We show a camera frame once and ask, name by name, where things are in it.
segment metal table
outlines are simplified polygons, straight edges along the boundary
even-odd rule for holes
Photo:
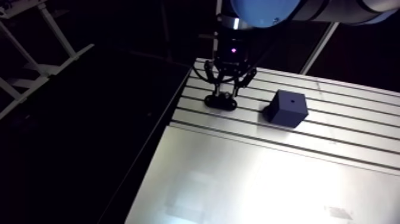
[[[400,94],[258,71],[232,112],[190,75],[126,223],[399,223]],[[260,116],[278,89],[306,95],[295,129]]]

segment black box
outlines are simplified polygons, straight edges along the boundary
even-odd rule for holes
[[[270,105],[262,111],[266,121],[286,127],[297,127],[308,115],[304,94],[278,90]]]

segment metal bar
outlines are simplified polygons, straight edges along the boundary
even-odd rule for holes
[[[0,78],[0,88],[4,89],[5,92],[10,94],[16,100],[21,98],[21,94],[2,78]]]
[[[215,8],[215,14],[216,15],[219,15],[219,14],[221,14],[221,10],[222,10],[222,0],[217,0],[217,5],[216,5],[216,8]],[[217,37],[217,35],[218,35],[218,33],[217,32],[214,32],[214,40],[213,40],[213,43],[212,43],[212,61],[214,61],[214,54],[215,54],[215,52],[217,52],[217,49],[218,49],[218,39],[216,38]]]
[[[67,38],[62,33],[61,29],[58,27],[57,23],[54,21],[53,16],[49,13],[44,3],[37,6],[43,18],[49,25],[50,29],[53,31],[54,35],[57,37],[58,41],[61,43],[62,47],[67,51],[70,57],[75,56],[75,50],[72,48]]]
[[[13,34],[4,26],[4,23],[0,21],[0,29],[6,34],[7,38],[12,42],[12,44],[18,49],[18,51],[24,56],[24,58],[33,66],[33,68],[40,73],[40,75],[45,76],[45,73],[39,68],[37,62],[30,56],[30,54],[25,50],[25,48],[17,41]]]
[[[336,28],[338,28],[339,23],[330,23],[329,27],[326,29],[324,35],[321,37],[319,43],[312,51],[310,57],[307,59],[307,62],[304,64],[303,68],[300,71],[300,74],[307,74],[310,70],[311,66],[313,66],[314,62],[321,54],[321,51],[324,49],[326,43],[328,43],[330,37],[335,32]]]
[[[161,15],[162,15],[162,26],[164,28],[165,42],[167,44],[167,61],[172,61],[170,32],[168,29],[167,12],[165,10],[164,1],[161,1]]]

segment white metal frame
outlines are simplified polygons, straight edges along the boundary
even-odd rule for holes
[[[317,46],[312,51],[310,57],[308,57],[306,63],[304,64],[303,68],[300,71],[300,74],[307,74],[310,70],[311,66],[313,66],[314,62],[321,54],[322,50],[324,49],[326,43],[328,43],[329,39],[332,37],[333,33],[335,32],[336,28],[338,28],[340,23],[334,22],[330,23],[328,28],[326,29],[324,35],[321,37],[320,41],[318,42]]]
[[[54,35],[57,37],[58,41],[62,45],[62,47],[67,51],[67,54],[70,56],[65,62],[63,62],[60,66],[49,65],[49,64],[38,64],[35,59],[33,59],[30,54],[25,50],[25,48],[19,43],[19,41],[13,36],[13,34],[7,29],[4,23],[0,20],[0,30],[2,30],[7,38],[11,41],[11,43],[17,48],[17,50],[23,55],[23,57],[28,61],[28,63],[24,66],[25,69],[36,70],[40,76],[36,80],[29,79],[8,79],[7,81],[0,77],[0,88],[2,88],[5,92],[10,94],[14,101],[11,102],[5,109],[0,112],[0,119],[6,116],[11,110],[13,110],[18,104],[25,101],[25,99],[32,94],[35,90],[39,89],[44,83],[49,80],[50,75],[57,75],[61,71],[63,71],[67,66],[69,66],[73,61],[79,59],[79,57],[84,54],[86,51],[91,49],[94,44],[89,44],[78,52],[75,52],[67,38],[62,33],[61,29],[58,27],[57,23],[54,21],[54,18],[50,15],[49,11],[46,8],[44,1],[40,0],[21,0],[17,2],[13,2],[13,7],[8,11],[4,12],[5,14],[1,18],[11,18],[19,13],[22,13],[29,8],[37,7],[43,17],[43,19],[47,22],[49,28],[53,31]],[[13,86],[16,87],[24,87],[28,90],[23,94],[19,93]]]

